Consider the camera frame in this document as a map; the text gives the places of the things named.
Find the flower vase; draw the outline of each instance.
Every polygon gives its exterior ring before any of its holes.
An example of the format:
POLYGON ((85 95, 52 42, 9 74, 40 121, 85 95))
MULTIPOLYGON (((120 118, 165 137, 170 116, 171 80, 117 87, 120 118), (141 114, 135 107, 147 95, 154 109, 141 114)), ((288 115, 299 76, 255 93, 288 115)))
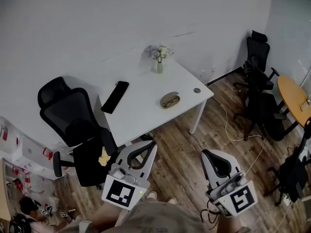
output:
POLYGON ((157 72, 158 74, 161 74, 163 72, 163 64, 162 62, 157 63, 157 72))

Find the white desk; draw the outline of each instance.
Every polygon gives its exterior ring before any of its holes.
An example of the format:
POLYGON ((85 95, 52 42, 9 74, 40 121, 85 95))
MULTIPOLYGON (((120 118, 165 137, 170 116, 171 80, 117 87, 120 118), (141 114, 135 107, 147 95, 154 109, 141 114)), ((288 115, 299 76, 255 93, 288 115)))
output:
MULTIPOLYGON (((190 134, 195 132, 205 103, 214 94, 174 60, 165 60, 163 64, 162 74, 154 73, 150 71, 151 67, 146 67, 143 72, 131 73, 120 79, 129 82, 129 86, 114 112, 104 113, 118 147, 130 145, 132 140, 198 105, 190 127, 190 134), (195 93, 194 88, 200 88, 201 92, 195 93), (160 99, 173 91, 179 93, 180 102, 169 109, 163 109, 160 99)), ((102 105, 114 88, 114 84, 106 83, 104 91, 99 94, 102 105)))

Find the black office chair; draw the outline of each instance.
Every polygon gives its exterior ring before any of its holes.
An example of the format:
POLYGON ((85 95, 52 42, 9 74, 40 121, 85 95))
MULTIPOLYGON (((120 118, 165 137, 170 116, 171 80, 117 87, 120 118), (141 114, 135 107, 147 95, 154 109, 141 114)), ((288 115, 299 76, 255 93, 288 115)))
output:
MULTIPOLYGON (((247 60, 243 65, 246 75, 245 81, 248 83, 248 77, 252 76, 253 81, 260 91, 272 90, 274 84, 271 82, 271 79, 274 75, 279 76, 279 73, 273 67, 271 68, 272 74, 269 77, 264 73, 266 71, 266 63, 270 51, 270 46, 267 41, 268 38, 266 35, 256 31, 252 32, 252 37, 246 39, 247 60)), ((233 85, 249 88, 249 85, 245 83, 233 83, 233 85)))
POLYGON ((272 94, 262 93, 252 79, 249 79, 249 84, 245 112, 234 115, 234 119, 240 116, 252 121, 249 130, 245 131, 244 141, 248 139, 255 124, 258 125, 263 137, 266 137, 267 132, 275 141, 282 140, 285 135, 282 121, 286 119, 286 115, 279 113, 272 94))
POLYGON ((56 78, 38 93, 40 115, 73 150, 74 163, 60 160, 60 153, 54 153, 53 166, 57 177, 62 176, 61 166, 74 166, 81 186, 103 183, 110 166, 118 154, 117 146, 108 129, 97 123, 87 92, 82 88, 70 89, 62 77, 56 78), (106 166, 98 158, 105 147, 111 156, 106 166))
POLYGON ((307 139, 311 137, 311 117, 307 120, 299 147, 294 149, 293 154, 285 160, 277 172, 273 167, 268 171, 274 172, 279 180, 279 184, 271 191, 266 192, 264 196, 268 196, 277 189, 280 189, 280 197, 276 206, 279 206, 282 201, 283 194, 286 193, 290 196, 292 202, 296 202, 298 198, 303 197, 302 189, 308 181, 308 173, 305 165, 310 164, 311 160, 301 162, 298 158, 303 148, 305 147, 307 139))

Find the wooden round table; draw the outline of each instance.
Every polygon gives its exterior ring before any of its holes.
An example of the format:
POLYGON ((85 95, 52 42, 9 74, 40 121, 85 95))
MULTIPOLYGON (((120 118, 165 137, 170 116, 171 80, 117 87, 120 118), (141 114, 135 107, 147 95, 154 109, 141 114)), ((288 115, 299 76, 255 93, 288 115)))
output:
POLYGON ((300 104, 308 97, 305 91, 294 80, 287 76, 278 77, 277 87, 283 99, 283 102, 279 105, 279 109, 285 104, 288 108, 285 113, 290 111, 296 119, 296 122, 287 129, 290 129, 287 133, 293 130, 298 124, 304 127, 307 119, 311 117, 311 106, 308 106, 305 111, 301 111, 300 109, 300 104))

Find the baseboard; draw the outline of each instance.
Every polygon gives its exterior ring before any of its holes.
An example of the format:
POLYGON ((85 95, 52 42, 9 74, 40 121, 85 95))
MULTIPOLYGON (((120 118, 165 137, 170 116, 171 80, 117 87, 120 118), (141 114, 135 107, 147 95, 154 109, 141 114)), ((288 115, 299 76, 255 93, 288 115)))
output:
POLYGON ((221 79, 223 79, 224 77, 227 77, 228 75, 230 75, 230 74, 233 73, 233 72, 238 72, 238 71, 242 71, 242 70, 243 70, 242 67, 239 67, 239 68, 237 68, 237 69, 234 69, 234 70, 232 70, 232 71, 230 71, 230 72, 224 74, 223 76, 220 76, 219 78, 214 79, 213 81, 208 82, 206 85, 209 86, 209 85, 211 85, 211 84, 217 82, 218 80, 221 80, 221 79))

